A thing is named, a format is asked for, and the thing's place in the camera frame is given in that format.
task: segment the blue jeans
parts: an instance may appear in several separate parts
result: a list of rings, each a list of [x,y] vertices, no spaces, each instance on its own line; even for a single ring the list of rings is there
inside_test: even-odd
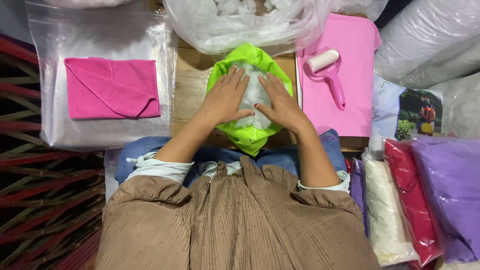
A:
[[[346,171],[344,158],[340,150],[340,143],[338,133],[330,129],[319,136],[325,151],[330,158],[336,171]],[[127,143],[120,153],[118,160],[118,168],[115,173],[115,179],[119,184],[123,183],[127,177],[135,170],[135,166],[131,162],[127,162],[127,158],[136,159],[149,152],[157,152],[164,146],[170,137],[144,137],[134,142]],[[237,152],[230,149],[201,146],[192,158],[195,164],[190,168],[190,171],[183,182],[185,187],[190,187],[192,183],[200,176],[198,171],[198,163],[215,161],[223,161],[226,164],[233,163],[240,160],[244,153]],[[252,162],[259,168],[263,165],[276,165],[283,168],[295,176],[300,178],[300,161],[298,157],[297,146],[279,147],[260,151],[255,157],[251,158]]]

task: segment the woman's left hand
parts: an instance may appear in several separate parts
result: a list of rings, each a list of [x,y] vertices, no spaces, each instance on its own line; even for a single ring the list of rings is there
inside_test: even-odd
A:
[[[243,68],[237,70],[236,66],[231,67],[228,74],[220,77],[210,89],[195,116],[217,126],[254,115],[253,110],[239,110],[250,79],[249,76],[242,79],[244,73]]]

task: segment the wooden table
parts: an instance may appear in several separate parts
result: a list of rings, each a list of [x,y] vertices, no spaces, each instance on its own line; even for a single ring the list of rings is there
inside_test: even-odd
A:
[[[297,98],[297,79],[295,73],[295,55],[293,53],[275,56],[275,62],[292,81],[294,98]],[[205,55],[193,49],[188,43],[179,39],[177,57],[177,81],[173,112],[173,134],[175,135],[185,123],[197,112],[205,98],[208,77],[215,61],[212,55]],[[207,144],[223,148],[236,148],[221,130],[215,129],[207,139]],[[296,144],[291,132],[282,129],[268,138],[267,148],[291,146]],[[358,152],[368,146],[368,138],[341,137],[342,151]]]

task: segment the lint roller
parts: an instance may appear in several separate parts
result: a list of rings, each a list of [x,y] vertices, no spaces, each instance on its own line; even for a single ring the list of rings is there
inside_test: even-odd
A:
[[[336,63],[335,68],[329,71],[331,64]],[[337,72],[342,64],[342,58],[336,49],[330,49],[305,61],[303,68],[311,77],[324,77],[330,83],[332,96],[336,107],[345,110],[345,95]]]

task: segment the purple fabric package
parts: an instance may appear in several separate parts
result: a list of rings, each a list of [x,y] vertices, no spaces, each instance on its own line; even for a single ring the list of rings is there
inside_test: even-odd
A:
[[[362,213],[363,226],[365,227],[365,236],[368,234],[367,203],[365,202],[365,180],[363,179],[363,164],[361,160],[353,159],[352,174],[350,178],[350,196],[358,204]]]
[[[419,136],[412,150],[430,207],[448,236],[445,261],[478,261],[480,139]]]

